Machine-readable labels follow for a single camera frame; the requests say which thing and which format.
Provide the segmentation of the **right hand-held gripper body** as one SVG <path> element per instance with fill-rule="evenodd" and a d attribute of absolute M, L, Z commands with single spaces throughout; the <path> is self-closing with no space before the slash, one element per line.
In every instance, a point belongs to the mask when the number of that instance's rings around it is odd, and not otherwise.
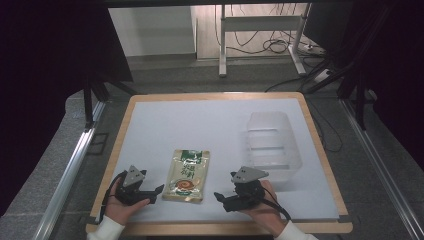
<path fill-rule="evenodd" d="M 232 172 L 231 181 L 237 194 L 235 201 L 238 209 L 251 209 L 265 197 L 265 191 L 260 179 L 269 175 L 268 172 L 242 166 L 237 172 Z"/>

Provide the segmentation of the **green and cream seasoning packet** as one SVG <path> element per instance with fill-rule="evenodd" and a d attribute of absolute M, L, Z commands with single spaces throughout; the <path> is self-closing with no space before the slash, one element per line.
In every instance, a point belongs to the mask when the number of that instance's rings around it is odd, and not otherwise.
<path fill-rule="evenodd" d="M 168 201 L 200 203 L 210 162 L 207 150 L 174 151 L 162 198 Z"/>

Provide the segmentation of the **clear plastic container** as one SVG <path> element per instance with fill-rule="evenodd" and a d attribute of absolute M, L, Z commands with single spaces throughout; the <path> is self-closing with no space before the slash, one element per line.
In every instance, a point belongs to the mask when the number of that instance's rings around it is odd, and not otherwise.
<path fill-rule="evenodd" d="M 249 167 L 268 173 L 272 182 L 289 181 L 302 167 L 296 138 L 286 113 L 253 112 L 247 123 Z"/>

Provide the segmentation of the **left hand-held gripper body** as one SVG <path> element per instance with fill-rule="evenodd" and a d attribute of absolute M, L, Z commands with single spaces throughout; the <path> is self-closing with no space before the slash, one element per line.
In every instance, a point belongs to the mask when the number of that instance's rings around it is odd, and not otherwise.
<path fill-rule="evenodd" d="M 123 172 L 120 183 L 115 191 L 115 197 L 125 205 L 148 199 L 149 195 L 140 190 L 140 186 L 145 178 L 146 170 L 138 170 L 131 165 L 127 171 Z"/>

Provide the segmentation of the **white metal desk frame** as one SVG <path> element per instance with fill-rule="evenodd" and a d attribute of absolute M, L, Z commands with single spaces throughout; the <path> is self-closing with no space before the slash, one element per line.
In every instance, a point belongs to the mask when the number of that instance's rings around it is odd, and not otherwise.
<path fill-rule="evenodd" d="M 311 3 L 307 3 L 301 15 L 289 16 L 240 16 L 227 17 L 226 6 L 221 6 L 219 76 L 227 75 L 226 33 L 248 31 L 294 31 L 295 38 L 288 45 L 288 51 L 299 76 L 305 76 L 306 70 L 298 54 L 298 47 L 303 35 Z"/>

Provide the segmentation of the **white cabinet panel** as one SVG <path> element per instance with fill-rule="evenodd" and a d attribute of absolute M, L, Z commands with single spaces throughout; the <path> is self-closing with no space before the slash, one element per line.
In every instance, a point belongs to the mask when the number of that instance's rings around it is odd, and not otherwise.
<path fill-rule="evenodd" d="M 110 8 L 124 54 L 194 54 L 195 20 L 189 6 Z"/>

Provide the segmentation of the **person's right hand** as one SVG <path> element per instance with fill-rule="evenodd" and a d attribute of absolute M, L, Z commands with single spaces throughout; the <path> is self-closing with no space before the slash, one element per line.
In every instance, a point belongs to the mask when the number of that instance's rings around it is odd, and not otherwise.
<path fill-rule="evenodd" d="M 262 180 L 261 185 L 265 190 L 265 199 L 277 203 L 277 196 L 271 183 Z M 243 214 L 252 218 L 263 229 L 267 230 L 274 238 L 278 237 L 286 227 L 286 222 L 281 218 L 280 212 L 264 203 L 253 209 L 242 210 Z"/>

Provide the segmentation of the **black metal stand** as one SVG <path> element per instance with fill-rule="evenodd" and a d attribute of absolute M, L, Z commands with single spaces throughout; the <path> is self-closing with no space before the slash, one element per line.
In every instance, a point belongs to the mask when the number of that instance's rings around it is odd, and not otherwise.
<path fill-rule="evenodd" d="M 362 130 L 366 129 L 364 122 L 364 107 L 367 103 L 366 99 L 366 83 L 362 76 L 360 63 L 358 61 L 352 61 L 345 67 L 337 70 L 329 77 L 325 78 L 321 82 L 308 88 L 304 91 L 305 94 L 312 94 L 325 86 L 335 82 L 336 80 L 342 79 L 340 86 L 338 87 L 336 94 L 339 99 L 349 99 L 352 93 L 356 94 L 354 103 L 354 119 Z"/>
<path fill-rule="evenodd" d="M 138 92 L 120 81 L 108 80 L 112 86 L 122 90 L 130 96 L 138 95 Z M 109 92 L 106 84 L 103 81 L 94 78 L 86 77 L 84 80 L 83 98 L 84 98 L 84 113 L 85 113 L 85 132 L 88 132 L 94 126 L 94 112 L 92 95 L 95 95 L 98 101 L 106 102 L 109 100 Z"/>

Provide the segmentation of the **white power strip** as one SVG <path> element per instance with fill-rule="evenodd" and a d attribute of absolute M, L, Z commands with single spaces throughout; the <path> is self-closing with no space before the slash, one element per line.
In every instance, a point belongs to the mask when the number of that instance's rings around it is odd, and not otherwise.
<path fill-rule="evenodd" d="M 327 77 L 329 77 L 332 74 L 333 74 L 333 71 L 332 70 L 330 70 L 330 69 L 324 69 L 321 73 L 319 73 L 315 77 L 314 81 L 316 83 L 322 82 L 323 80 L 325 80 Z"/>

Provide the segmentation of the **person's left hand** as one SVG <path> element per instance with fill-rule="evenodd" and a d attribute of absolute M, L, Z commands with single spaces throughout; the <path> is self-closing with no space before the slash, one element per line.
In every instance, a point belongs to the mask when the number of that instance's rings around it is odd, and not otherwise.
<path fill-rule="evenodd" d="M 118 184 L 119 182 L 116 182 L 111 188 L 110 194 L 107 198 L 105 215 L 111 218 L 112 220 L 116 221 L 117 223 L 125 226 L 129 218 L 137 211 L 147 206 L 148 202 L 143 201 L 141 203 L 130 206 L 123 204 L 115 197 Z"/>

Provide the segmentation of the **aluminium rail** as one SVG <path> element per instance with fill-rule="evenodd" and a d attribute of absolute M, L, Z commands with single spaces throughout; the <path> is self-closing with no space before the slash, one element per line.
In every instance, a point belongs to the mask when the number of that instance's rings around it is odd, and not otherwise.
<path fill-rule="evenodd" d="M 68 161 L 68 164 L 62 174 L 62 177 L 52 195 L 52 198 L 44 212 L 36 232 L 31 240 L 49 240 L 54 226 L 60 216 L 62 208 L 66 199 L 71 191 L 72 185 L 78 175 L 79 169 L 82 165 L 86 152 L 89 148 L 91 140 L 93 139 L 95 130 L 97 128 L 99 119 L 105 108 L 105 103 L 97 102 L 92 114 L 93 122 L 83 131 L 77 145 Z"/>
<path fill-rule="evenodd" d="M 411 239 L 424 240 L 424 228 L 389 173 L 368 133 L 357 122 L 351 103 L 348 100 L 340 100 L 340 104 Z"/>

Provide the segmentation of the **black curtain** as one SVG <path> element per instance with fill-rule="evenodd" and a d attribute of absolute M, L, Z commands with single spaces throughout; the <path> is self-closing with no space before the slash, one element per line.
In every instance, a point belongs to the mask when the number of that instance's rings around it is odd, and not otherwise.
<path fill-rule="evenodd" d="M 365 53 L 361 75 L 376 94 L 374 111 L 424 170 L 424 0 L 339 0 L 311 6 L 304 35 L 342 68 L 389 13 Z"/>
<path fill-rule="evenodd" d="M 0 217 L 87 82 L 132 76 L 104 0 L 0 0 Z"/>

